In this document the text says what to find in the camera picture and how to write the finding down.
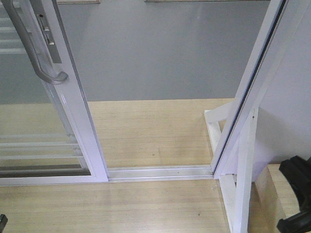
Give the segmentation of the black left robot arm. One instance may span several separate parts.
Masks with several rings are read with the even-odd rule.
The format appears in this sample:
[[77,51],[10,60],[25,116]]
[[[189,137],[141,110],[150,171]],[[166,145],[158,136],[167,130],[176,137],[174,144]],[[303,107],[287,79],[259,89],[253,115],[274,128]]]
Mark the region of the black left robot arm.
[[8,222],[7,216],[4,215],[4,214],[1,214],[1,215],[0,215],[0,233],[3,232],[3,230],[4,230],[4,228],[5,228],[6,224],[7,224],[7,222]]

